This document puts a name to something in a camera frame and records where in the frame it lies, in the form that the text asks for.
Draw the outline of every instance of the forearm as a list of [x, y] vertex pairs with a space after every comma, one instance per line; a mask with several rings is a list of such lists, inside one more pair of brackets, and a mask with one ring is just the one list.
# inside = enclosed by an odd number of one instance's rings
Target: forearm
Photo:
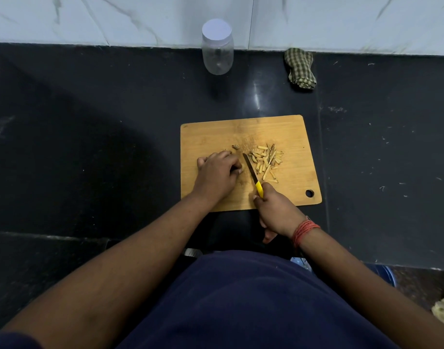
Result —
[[189, 195], [156, 221], [92, 259], [33, 301], [3, 330], [45, 349], [105, 348], [151, 294], [212, 209]]
[[303, 252], [346, 300], [401, 348], [444, 348], [444, 324], [370, 271], [332, 237], [313, 229]]

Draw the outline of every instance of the yellow knife handle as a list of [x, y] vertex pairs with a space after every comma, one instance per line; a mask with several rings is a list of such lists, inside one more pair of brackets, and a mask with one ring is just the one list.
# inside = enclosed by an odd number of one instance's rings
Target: yellow knife handle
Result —
[[259, 193], [260, 198], [264, 198], [264, 190], [262, 189], [260, 182], [256, 182], [256, 190], [257, 193]]

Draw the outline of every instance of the red thread bracelet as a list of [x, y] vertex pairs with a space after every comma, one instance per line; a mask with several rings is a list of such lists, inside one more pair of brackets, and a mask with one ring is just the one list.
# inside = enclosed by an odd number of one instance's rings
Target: red thread bracelet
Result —
[[309, 233], [314, 228], [320, 229], [320, 226], [309, 219], [309, 217], [306, 217], [306, 220], [300, 223], [300, 225], [298, 225], [295, 232], [293, 233], [293, 237], [291, 238], [293, 240], [293, 245], [295, 247], [299, 247], [304, 235]]

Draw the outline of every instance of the hand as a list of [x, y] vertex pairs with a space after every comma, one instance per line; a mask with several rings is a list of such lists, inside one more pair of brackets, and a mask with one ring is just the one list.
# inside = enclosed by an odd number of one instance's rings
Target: hand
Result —
[[262, 184], [264, 199], [254, 196], [254, 205], [259, 210], [260, 224], [265, 230], [264, 243], [268, 244], [277, 234], [293, 237], [293, 233], [306, 216], [270, 183]]
[[229, 151], [200, 157], [196, 164], [199, 171], [192, 193], [207, 199], [214, 206], [233, 190], [238, 175], [243, 171], [238, 157]]

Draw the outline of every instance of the knife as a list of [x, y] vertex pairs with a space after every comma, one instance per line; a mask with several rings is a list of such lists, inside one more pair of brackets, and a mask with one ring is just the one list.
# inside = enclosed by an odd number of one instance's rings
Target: knife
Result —
[[245, 153], [243, 153], [243, 158], [245, 158], [246, 164], [248, 164], [248, 169], [249, 169], [249, 172], [251, 173], [251, 177], [254, 180], [254, 184], [256, 185], [257, 193], [259, 193], [259, 196], [261, 198], [264, 198], [264, 190], [262, 189], [262, 186], [261, 186], [259, 180], [257, 179], [256, 174], [254, 173], [253, 166], [251, 165], [251, 162], [249, 161], [249, 158]]

